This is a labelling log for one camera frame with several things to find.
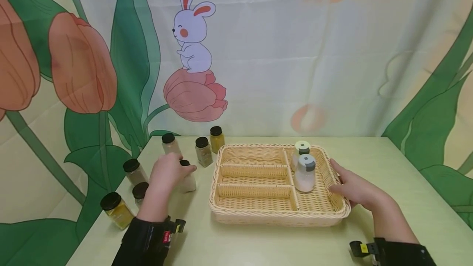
basket compartment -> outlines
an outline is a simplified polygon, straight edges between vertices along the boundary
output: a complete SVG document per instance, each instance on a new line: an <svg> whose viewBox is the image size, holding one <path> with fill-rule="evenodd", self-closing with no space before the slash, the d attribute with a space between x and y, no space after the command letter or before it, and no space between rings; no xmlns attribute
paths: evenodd
<svg viewBox="0 0 473 266"><path fill-rule="evenodd" d="M292 150L286 151L292 158ZM321 213L336 213L343 209L343 197L333 195L329 187L335 182L330 175L330 165L320 148L311 148L310 154L315 157L315 186L311 192L301 192L296 189L296 197L301 211L313 211Z"/></svg>
<svg viewBox="0 0 473 266"><path fill-rule="evenodd" d="M288 164L286 153L277 145L245 147L245 145L226 145L221 150L220 164L278 165Z"/></svg>
<svg viewBox="0 0 473 266"><path fill-rule="evenodd" d="M220 168L218 183L245 185L291 185L286 166L259 166L224 163Z"/></svg>
<svg viewBox="0 0 473 266"><path fill-rule="evenodd" d="M219 184L215 195L218 207L233 210L296 211L290 185Z"/></svg>

cartoon rabbit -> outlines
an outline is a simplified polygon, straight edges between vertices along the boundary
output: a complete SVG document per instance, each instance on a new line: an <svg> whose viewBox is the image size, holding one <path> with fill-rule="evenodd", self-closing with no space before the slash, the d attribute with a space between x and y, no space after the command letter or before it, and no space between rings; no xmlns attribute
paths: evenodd
<svg viewBox="0 0 473 266"><path fill-rule="evenodd" d="M177 51L181 55L184 69L189 73L204 72L212 65L212 55L202 45L207 36L206 17L215 13L212 2L199 3L191 10L192 0L181 0L182 10L174 17L174 37L181 46Z"/></svg>

red label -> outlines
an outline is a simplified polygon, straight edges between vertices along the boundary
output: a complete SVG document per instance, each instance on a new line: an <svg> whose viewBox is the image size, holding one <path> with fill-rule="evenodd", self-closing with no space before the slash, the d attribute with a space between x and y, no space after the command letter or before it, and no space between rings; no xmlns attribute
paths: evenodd
<svg viewBox="0 0 473 266"><path fill-rule="evenodd" d="M171 231L164 231L163 243L171 241Z"/></svg>

fabric backdrop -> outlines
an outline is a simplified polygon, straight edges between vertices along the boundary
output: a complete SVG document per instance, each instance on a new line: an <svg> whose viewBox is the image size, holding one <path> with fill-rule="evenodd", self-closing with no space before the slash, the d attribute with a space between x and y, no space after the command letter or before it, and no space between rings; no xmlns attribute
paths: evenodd
<svg viewBox="0 0 473 266"><path fill-rule="evenodd" d="M125 160L215 125L385 135L473 227L472 2L0 0L0 265L65 265Z"/></svg>

yellow clip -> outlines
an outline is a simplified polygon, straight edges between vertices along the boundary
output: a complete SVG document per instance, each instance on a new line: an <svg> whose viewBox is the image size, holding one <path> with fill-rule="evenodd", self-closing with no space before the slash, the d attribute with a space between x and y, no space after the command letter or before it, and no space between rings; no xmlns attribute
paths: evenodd
<svg viewBox="0 0 473 266"><path fill-rule="evenodd" d="M364 254L369 254L370 253L368 251L368 247L366 246L366 244L364 244L364 243L360 244L360 248L361 248L362 253L364 253Z"/></svg>

